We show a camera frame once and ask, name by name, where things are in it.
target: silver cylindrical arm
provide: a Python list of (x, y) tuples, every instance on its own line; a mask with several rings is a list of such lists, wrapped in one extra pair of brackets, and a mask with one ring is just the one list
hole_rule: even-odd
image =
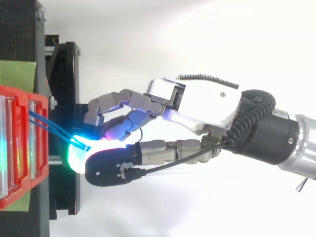
[(296, 146), (287, 160), (278, 165), (310, 179), (316, 179), (316, 120), (304, 115), (296, 115), (299, 137)]

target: robotic hand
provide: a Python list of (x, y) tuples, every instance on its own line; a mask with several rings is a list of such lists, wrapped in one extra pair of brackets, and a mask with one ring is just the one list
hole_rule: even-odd
[[(104, 123), (102, 114), (125, 105), (134, 110)], [(83, 119), (96, 140), (123, 141), (158, 116), (205, 135), (202, 141), (154, 140), (104, 148), (84, 161), (85, 177), (96, 186), (125, 184), (180, 163), (208, 162), (225, 149), (315, 179), (316, 121), (275, 105), (264, 91), (239, 92), (238, 85), (205, 75), (156, 79), (145, 94), (125, 89), (102, 95), (89, 102)], [(134, 167), (149, 164), (161, 166)]]

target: glowing led light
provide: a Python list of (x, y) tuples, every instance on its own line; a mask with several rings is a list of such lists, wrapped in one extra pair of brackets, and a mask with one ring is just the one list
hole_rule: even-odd
[(115, 148), (126, 148), (126, 144), (119, 140), (111, 140), (108, 141), (106, 139), (102, 140), (90, 140), (84, 137), (80, 137), (78, 135), (74, 135), (74, 138), (78, 139), (80, 142), (86, 144), (87, 146), (91, 147), (89, 151), (84, 151), (78, 147), (73, 146), (72, 144), (68, 147), (67, 152), (67, 161), (71, 169), (79, 174), (85, 173), (85, 162), (87, 159), (92, 156), (93, 154), (115, 149)]

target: white background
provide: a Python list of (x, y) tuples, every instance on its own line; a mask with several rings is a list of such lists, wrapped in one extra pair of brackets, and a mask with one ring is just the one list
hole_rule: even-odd
[[(42, 0), (47, 34), (74, 41), (80, 102), (158, 77), (204, 73), (262, 89), (277, 107), (316, 118), (314, 0)], [(210, 101), (206, 110), (212, 109)], [(157, 119), (144, 140), (194, 138)], [(133, 143), (139, 132), (129, 138)], [(58, 212), (52, 237), (314, 237), (316, 183), (228, 152), (119, 187), (85, 178), (81, 211)]]

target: green paper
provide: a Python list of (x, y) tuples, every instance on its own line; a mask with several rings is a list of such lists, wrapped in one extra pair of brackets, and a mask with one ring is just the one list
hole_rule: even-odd
[(35, 62), (0, 61), (0, 84), (33, 92)]
[(20, 199), (9, 205), (6, 209), (0, 211), (25, 211), (30, 208), (31, 191), (28, 190)]
[[(0, 85), (12, 86), (33, 92), (35, 62), (0, 61)], [(29, 211), (31, 191), (2, 211)]]

